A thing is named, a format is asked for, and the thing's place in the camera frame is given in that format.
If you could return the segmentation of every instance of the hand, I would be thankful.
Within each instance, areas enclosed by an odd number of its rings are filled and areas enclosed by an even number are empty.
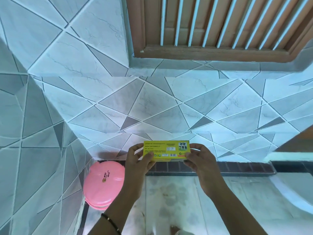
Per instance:
[[[128,196],[133,196],[137,200],[142,192],[145,174],[154,166],[151,162],[153,152],[146,154],[142,160],[138,160],[143,155],[143,150],[135,154],[135,151],[142,148],[143,143],[136,144],[129,148],[125,163],[125,179],[122,190]]]
[[[212,198],[218,193],[219,188],[226,185],[215,156],[207,147],[198,143],[190,144],[190,152],[185,154],[188,160],[184,161],[184,164],[196,171],[201,188],[208,197]]]

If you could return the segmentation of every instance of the floor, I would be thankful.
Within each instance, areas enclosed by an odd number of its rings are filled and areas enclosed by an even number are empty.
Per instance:
[[[311,234],[313,215],[288,202],[268,177],[225,177],[230,189],[269,235]],[[89,208],[83,235],[101,211]],[[142,195],[131,209],[123,235],[169,235],[176,225],[195,235],[229,235],[197,177],[146,176]]]

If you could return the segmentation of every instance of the wooden window frame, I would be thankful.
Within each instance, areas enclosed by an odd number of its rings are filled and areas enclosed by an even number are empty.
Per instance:
[[[144,0],[126,0],[126,2],[136,58],[287,63],[298,56],[313,36],[312,7],[283,50],[147,45]],[[159,25],[160,20],[154,20],[154,23]]]

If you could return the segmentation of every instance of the white bar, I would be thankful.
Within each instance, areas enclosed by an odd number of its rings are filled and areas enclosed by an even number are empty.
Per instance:
[[[272,33],[274,27],[276,26],[278,20],[280,19],[281,15],[284,13],[286,7],[288,6],[289,2],[291,0],[285,0],[284,4],[282,5],[282,7],[280,8],[278,14],[276,15],[271,27],[269,28],[269,30],[267,31],[262,43],[259,46],[259,50],[262,49],[262,47],[264,46],[265,42],[267,41],[268,37],[270,36],[270,34]]]
[[[194,9],[194,16],[193,16],[193,21],[192,21],[192,23],[191,23],[191,29],[190,29],[188,47],[191,46],[191,42],[192,42],[192,40],[193,40],[194,29],[195,29],[195,24],[196,24],[198,9],[199,9],[199,3],[200,3],[200,0],[196,0],[196,5],[195,5],[195,9]]]
[[[175,34],[175,43],[174,46],[178,45],[178,35],[179,35],[179,28],[180,28],[180,20],[182,19],[182,5],[184,0],[179,0],[179,8],[178,8],[178,16],[177,16],[177,25],[176,25],[176,34]]]
[[[290,27],[292,26],[292,24],[295,22],[295,20],[297,19],[298,15],[300,14],[300,12],[302,11],[303,7],[306,5],[306,3],[308,2],[308,0],[302,0],[300,6],[298,7],[297,11],[295,12],[294,16],[292,17],[292,19],[289,21],[288,25],[286,26],[286,28],[284,29],[284,31],[281,33],[279,39],[277,40],[275,46],[273,47],[273,50],[275,50],[277,48],[277,46],[279,45],[279,43],[281,42],[281,40],[284,38],[284,36],[287,34],[288,30],[290,29]]]
[[[160,41],[161,46],[163,46],[164,40],[165,9],[166,9],[166,0],[162,0],[161,41]]]
[[[246,46],[245,46],[245,49],[247,49],[247,48],[249,47],[249,45],[250,45],[250,43],[251,43],[251,41],[252,41],[252,39],[253,39],[253,37],[254,37],[256,31],[258,30],[258,28],[259,28],[259,26],[260,26],[260,24],[261,24],[261,22],[262,22],[262,20],[263,20],[263,18],[264,18],[264,16],[265,16],[266,12],[267,12],[269,6],[271,5],[272,1],[273,1],[273,0],[268,0],[268,1],[267,1],[267,3],[266,3],[266,5],[265,5],[265,7],[264,7],[264,9],[263,9],[263,11],[262,11],[262,13],[261,13],[261,15],[260,15],[260,18],[258,19],[258,22],[256,23],[255,28],[254,28],[254,30],[252,31],[252,33],[251,33],[251,35],[250,35],[250,38],[249,38],[248,41],[247,41],[247,44],[246,44]]]
[[[242,31],[244,30],[244,27],[245,27],[245,25],[246,25],[246,23],[247,23],[247,20],[248,20],[249,15],[250,15],[250,13],[251,13],[251,11],[252,11],[252,8],[253,8],[253,6],[254,6],[254,4],[255,4],[255,1],[256,1],[256,0],[250,0],[249,7],[248,7],[247,12],[246,12],[246,15],[245,15],[245,17],[244,17],[244,19],[243,19],[243,21],[242,21],[242,23],[241,23],[240,29],[239,29],[239,31],[238,31],[238,33],[237,33],[237,36],[236,36],[236,39],[235,39],[235,41],[234,41],[234,43],[233,43],[232,49],[234,49],[234,48],[236,47],[237,43],[238,43],[238,40],[239,40],[239,38],[240,38],[240,35],[241,35]]]
[[[214,0],[212,11],[211,11],[211,14],[210,14],[208,27],[207,27],[207,30],[205,31],[202,47],[205,47],[205,45],[207,43],[208,36],[209,36],[209,31],[211,29],[211,25],[212,25],[212,21],[213,21],[213,17],[214,17],[215,11],[216,11],[217,3],[218,3],[218,0]]]
[[[230,4],[230,7],[229,7],[229,10],[228,10],[226,19],[225,19],[225,23],[224,23],[224,25],[223,25],[221,34],[220,34],[220,36],[219,36],[219,39],[218,39],[218,42],[217,42],[217,45],[216,45],[217,48],[219,48],[219,47],[221,46],[223,37],[224,37],[224,35],[225,35],[225,31],[226,31],[227,25],[228,25],[228,23],[229,23],[230,17],[231,17],[231,15],[232,15],[232,13],[233,13],[233,10],[234,10],[236,1],[237,1],[237,0],[232,0],[232,3]]]

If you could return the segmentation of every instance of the small cardboard box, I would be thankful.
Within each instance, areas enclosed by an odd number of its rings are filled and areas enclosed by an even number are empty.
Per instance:
[[[144,141],[143,155],[154,152],[152,161],[170,162],[183,161],[185,153],[190,153],[189,141]]]

